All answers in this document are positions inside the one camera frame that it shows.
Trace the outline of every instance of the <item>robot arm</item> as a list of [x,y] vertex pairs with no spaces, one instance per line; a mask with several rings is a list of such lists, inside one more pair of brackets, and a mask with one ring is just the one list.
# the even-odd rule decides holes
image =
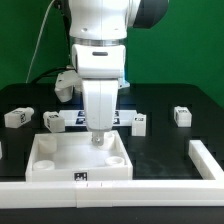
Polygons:
[[123,78],[127,27],[150,28],[168,0],[68,0],[72,64],[82,79],[86,125],[102,145],[113,126],[118,80]]

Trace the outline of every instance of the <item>white container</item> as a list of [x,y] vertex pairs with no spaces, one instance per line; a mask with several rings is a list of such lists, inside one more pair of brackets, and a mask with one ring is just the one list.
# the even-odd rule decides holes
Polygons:
[[[50,148],[43,150],[48,138]],[[105,133],[103,146],[91,139],[91,132],[35,135],[26,181],[131,180],[133,167],[118,132]]]

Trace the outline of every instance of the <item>green backdrop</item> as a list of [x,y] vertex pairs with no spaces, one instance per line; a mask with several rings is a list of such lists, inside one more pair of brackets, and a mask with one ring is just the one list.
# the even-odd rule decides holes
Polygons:
[[[0,88],[25,82],[51,0],[7,0],[0,14]],[[189,83],[224,107],[224,1],[170,0],[150,30],[129,29],[127,78],[131,83]],[[31,78],[67,61],[60,13],[50,12]]]

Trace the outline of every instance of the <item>black table surface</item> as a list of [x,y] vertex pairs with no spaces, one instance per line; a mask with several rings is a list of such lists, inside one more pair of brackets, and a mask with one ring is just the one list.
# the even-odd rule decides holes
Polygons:
[[[192,126],[178,128],[175,106],[192,113]],[[18,129],[5,128],[4,114],[32,107],[32,121]],[[24,181],[35,134],[49,133],[43,113],[83,109],[82,95],[61,103],[51,84],[14,84],[0,91],[0,182]],[[198,87],[186,84],[135,84],[119,90],[118,110],[147,115],[145,137],[131,136],[130,127],[116,127],[133,164],[133,179],[202,179],[188,156],[189,140],[201,140],[224,168],[224,110]],[[86,131],[66,127],[66,132]],[[224,207],[119,207],[0,210],[1,223],[216,223],[224,222]]]

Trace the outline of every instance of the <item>black label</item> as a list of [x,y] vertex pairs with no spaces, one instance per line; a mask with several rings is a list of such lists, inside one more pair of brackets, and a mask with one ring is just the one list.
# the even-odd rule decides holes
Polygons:
[[75,181],[87,181],[87,172],[74,173]]
[[85,118],[77,118],[75,123],[79,125],[86,124],[86,120]]
[[20,120],[21,120],[21,123],[24,123],[26,121],[26,115],[25,115],[25,113],[23,113],[23,114],[20,115]]

